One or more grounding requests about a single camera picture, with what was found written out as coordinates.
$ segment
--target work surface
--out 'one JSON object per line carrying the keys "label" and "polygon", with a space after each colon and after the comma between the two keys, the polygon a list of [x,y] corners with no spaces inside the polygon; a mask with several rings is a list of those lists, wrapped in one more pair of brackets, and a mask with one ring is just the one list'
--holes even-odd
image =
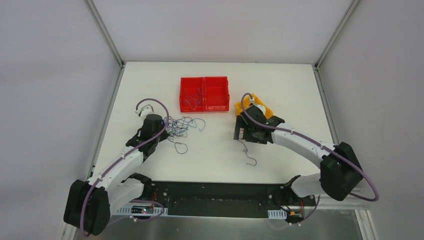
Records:
{"label": "work surface", "polygon": [[[230,95],[228,112],[181,113],[180,78],[227,76]],[[236,116],[234,104],[244,93],[257,95],[274,113],[317,139],[331,142],[330,130],[311,65],[259,63],[127,62],[94,172],[115,161],[125,143],[143,124],[134,113],[136,104],[145,98],[161,101],[174,118],[190,116],[206,122],[203,131],[188,130],[188,137],[177,140],[188,146],[178,154],[174,144],[160,142],[140,172],[155,181],[285,183],[293,176],[309,175],[319,170],[297,153],[275,144],[233,140]],[[155,102],[156,114],[166,116]]]}

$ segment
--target black joint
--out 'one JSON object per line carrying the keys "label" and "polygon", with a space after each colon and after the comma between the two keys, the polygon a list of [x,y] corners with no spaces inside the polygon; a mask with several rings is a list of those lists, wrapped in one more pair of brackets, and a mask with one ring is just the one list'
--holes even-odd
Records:
{"label": "black joint", "polygon": [[[137,131],[137,133],[126,142],[125,146],[136,148],[141,143],[149,140],[154,135],[158,134],[165,126],[162,117],[157,114],[149,114],[146,116],[143,122],[143,126]],[[167,131],[163,131],[153,141],[138,148],[140,152],[143,152],[143,163],[146,159],[156,151],[156,146],[159,142],[167,139],[169,134]]]}
{"label": "black joint", "polygon": [[[80,228],[80,218],[84,199],[91,188],[88,182],[76,180],[69,190],[63,221]],[[99,235],[108,225],[111,217],[108,192],[95,187],[87,202],[84,213],[84,231]]]}
{"label": "black joint", "polygon": [[[342,142],[335,146],[334,151],[362,170],[354,150],[349,144]],[[320,168],[322,189],[337,201],[343,201],[363,178],[353,167],[332,153],[323,156]]]}

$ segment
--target purple cable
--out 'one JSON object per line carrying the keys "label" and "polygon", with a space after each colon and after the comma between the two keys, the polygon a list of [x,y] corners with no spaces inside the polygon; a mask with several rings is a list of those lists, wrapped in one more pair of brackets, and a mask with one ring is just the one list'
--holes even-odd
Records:
{"label": "purple cable", "polygon": [[279,131],[283,131],[286,133],[290,133],[290,134],[294,134],[297,135],[303,139],[308,140],[309,142],[317,145],[318,147],[326,150],[327,152],[333,154],[334,156],[338,157],[340,160],[342,160],[343,162],[345,162],[346,164],[348,164],[349,166],[351,166],[355,171],[357,171],[364,179],[365,181],[369,184],[369,186],[371,187],[372,191],[374,192],[375,197],[374,198],[368,198],[368,197],[364,197],[364,196],[360,196],[357,195],[355,193],[349,193],[349,195],[357,197],[359,199],[365,200],[365,201],[369,201],[369,202],[376,202],[379,200],[380,195],[379,192],[377,191],[376,186],[374,185],[374,183],[371,181],[371,179],[365,174],[364,171],[362,171],[358,166],[356,166],[355,164],[353,164],[352,162],[350,162],[349,160],[347,160],[346,158],[344,158],[342,155],[338,154],[337,152],[331,150],[330,148],[328,148],[327,146],[321,146],[321,143],[319,143],[318,141],[315,141],[314,139],[300,133],[297,131],[292,131],[291,129],[287,129],[287,128],[282,128],[282,127],[275,127],[275,126],[268,126],[265,124],[262,124],[258,121],[256,121],[255,119],[253,119],[246,111],[245,111],[245,105],[243,104],[243,100],[245,99],[246,96],[249,96],[250,99],[252,99],[252,95],[250,93],[245,93],[243,95],[243,97],[241,98],[241,108],[243,109],[244,114],[252,121],[254,122],[256,125],[261,126],[263,128],[266,129],[274,129],[274,130],[279,130]]}
{"label": "purple cable", "polygon": [[[168,119],[170,118],[170,113],[168,112],[168,109],[167,109],[167,107],[162,103],[162,102],[160,102],[160,101],[158,101],[158,100],[156,100],[156,99],[153,99],[153,98],[145,98],[145,99],[143,99],[143,100],[141,100],[140,102],[138,102],[137,103],[137,105],[135,106],[135,110],[138,110],[139,109],[139,105],[141,104],[141,103],[143,103],[143,102],[145,102],[145,101],[153,101],[153,102],[156,102],[156,103],[158,103],[158,104],[160,104],[162,107],[163,107],[163,109],[165,109],[165,112],[166,112],[166,120],[165,120],[165,124],[164,124],[164,127],[162,128],[162,130],[160,130],[156,135],[154,135],[154,136],[152,136],[151,138],[149,138],[147,141],[144,141],[144,142],[142,142],[142,143],[140,143],[139,145],[137,145],[136,147],[134,147],[134,148],[132,148],[132,149],[130,149],[127,153],[125,153],[123,156],[124,156],[124,158],[126,157],[126,156],[128,156],[128,155],[130,155],[132,152],[134,152],[135,150],[137,150],[138,148],[140,148],[140,147],[142,147],[142,146],[144,146],[144,145],[146,145],[146,144],[148,144],[148,143],[150,143],[151,141],[153,141],[154,139],[156,139],[157,137],[159,137],[165,130],[166,130],[166,128],[167,128],[167,126],[168,126]],[[102,178],[104,178],[105,177],[105,175],[106,174],[108,174],[108,172],[110,172],[117,164],[119,164],[124,158],[122,158],[122,157],[120,157],[120,158],[118,158],[114,163],[112,163],[100,176],[102,177]],[[89,201],[89,198],[90,198],[90,196],[91,196],[91,194],[92,194],[92,192],[93,192],[93,190],[94,190],[94,188],[96,187],[96,185],[98,184],[100,182],[100,178],[98,178],[94,183],[93,183],[93,185],[90,187],[90,189],[88,190],[88,192],[87,192],[87,195],[85,196],[85,198],[84,198],[84,202],[82,203],[82,209],[81,209],[81,218],[79,219],[79,229],[81,230],[81,233],[82,233],[82,235],[84,236],[84,237],[88,237],[88,236],[90,236],[90,234],[86,234],[86,232],[84,231],[84,216],[85,216],[85,214],[86,214],[86,208],[87,208],[87,202]]]}
{"label": "purple cable", "polygon": [[[164,214],[164,213],[165,213],[165,207],[164,207],[162,204],[160,204],[159,202],[157,202],[157,201],[147,201],[147,200],[138,200],[138,199],[134,199],[134,200],[130,201],[130,203],[155,204],[155,205],[159,205],[159,207],[161,207],[161,208],[162,208],[162,211],[161,211],[158,215],[156,215],[156,216],[152,216],[152,217],[147,218],[147,219],[138,219],[138,218],[134,218],[136,222],[149,222],[149,221],[152,221],[152,220],[155,220],[155,219],[159,218],[162,214]],[[127,218],[128,218],[128,216],[123,216],[123,217],[120,217],[120,218],[118,218],[118,219],[115,219],[113,222],[110,222],[110,223],[107,225],[107,227],[109,227],[109,226],[110,226],[110,225],[112,225],[112,224],[115,224],[115,223],[119,222],[119,221],[120,221],[120,220],[122,220],[122,219],[127,219]]]}

